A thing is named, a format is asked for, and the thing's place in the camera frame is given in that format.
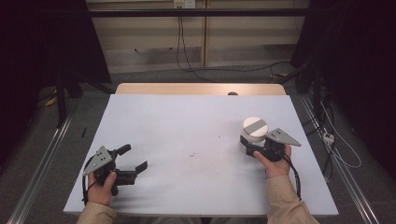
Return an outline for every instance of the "forearm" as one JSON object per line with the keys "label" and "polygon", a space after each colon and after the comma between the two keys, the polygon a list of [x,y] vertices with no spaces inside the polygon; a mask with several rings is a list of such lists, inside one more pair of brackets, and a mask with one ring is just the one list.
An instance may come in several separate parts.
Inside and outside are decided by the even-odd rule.
{"label": "forearm", "polygon": [[309,213],[304,202],[300,202],[287,175],[267,179],[265,189],[268,196],[268,223],[318,223]]}
{"label": "forearm", "polygon": [[77,224],[107,224],[113,223],[116,218],[116,211],[110,207],[99,203],[88,202],[82,213],[79,215]]}

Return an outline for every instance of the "white table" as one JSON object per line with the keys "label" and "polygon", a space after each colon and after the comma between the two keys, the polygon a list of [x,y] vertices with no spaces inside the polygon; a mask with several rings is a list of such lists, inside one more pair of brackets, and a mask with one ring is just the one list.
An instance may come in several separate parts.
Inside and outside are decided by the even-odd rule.
{"label": "white table", "polygon": [[[332,195],[289,96],[112,95],[86,160],[100,147],[131,144],[121,170],[148,161],[133,186],[119,187],[112,207],[126,216],[258,217],[266,215],[263,166],[245,155],[245,118],[264,119],[302,143],[292,160],[312,215],[337,215]],[[64,208],[79,214],[81,184]]]}

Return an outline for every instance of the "white cap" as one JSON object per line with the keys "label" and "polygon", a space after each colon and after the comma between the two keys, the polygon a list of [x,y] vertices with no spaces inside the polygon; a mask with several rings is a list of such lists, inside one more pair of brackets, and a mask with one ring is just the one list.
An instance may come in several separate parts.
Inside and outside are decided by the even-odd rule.
{"label": "white cap", "polygon": [[263,119],[250,117],[242,125],[242,136],[252,143],[263,141],[267,133],[268,125]]}

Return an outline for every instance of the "wooden cabinet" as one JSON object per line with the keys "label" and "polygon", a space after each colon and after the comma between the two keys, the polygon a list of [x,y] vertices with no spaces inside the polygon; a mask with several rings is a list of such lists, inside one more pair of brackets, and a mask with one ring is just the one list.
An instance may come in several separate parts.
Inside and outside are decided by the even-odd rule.
{"label": "wooden cabinet", "polygon": [[[173,8],[169,0],[87,0],[94,9]],[[294,8],[308,0],[197,0],[196,8]],[[110,73],[187,67],[178,18],[93,18]],[[191,66],[274,63],[289,60],[304,18],[185,17],[184,43]]]}

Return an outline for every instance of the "human hand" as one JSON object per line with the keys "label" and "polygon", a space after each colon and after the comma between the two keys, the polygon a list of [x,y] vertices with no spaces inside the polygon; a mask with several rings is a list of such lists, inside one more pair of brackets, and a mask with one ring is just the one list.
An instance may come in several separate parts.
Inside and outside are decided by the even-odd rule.
{"label": "human hand", "polygon": [[99,203],[105,206],[110,206],[111,188],[113,187],[116,178],[116,172],[111,172],[108,175],[105,184],[102,186],[96,182],[95,175],[90,173],[88,175],[88,186],[91,187],[88,189],[88,201],[91,203]]}
{"label": "human hand", "polygon": [[[285,154],[290,158],[291,147],[288,144],[285,144]],[[262,163],[262,165],[264,165],[267,178],[273,178],[280,175],[289,175],[290,166],[285,160],[282,159],[280,161],[269,161],[258,151],[255,151],[253,155]]]}

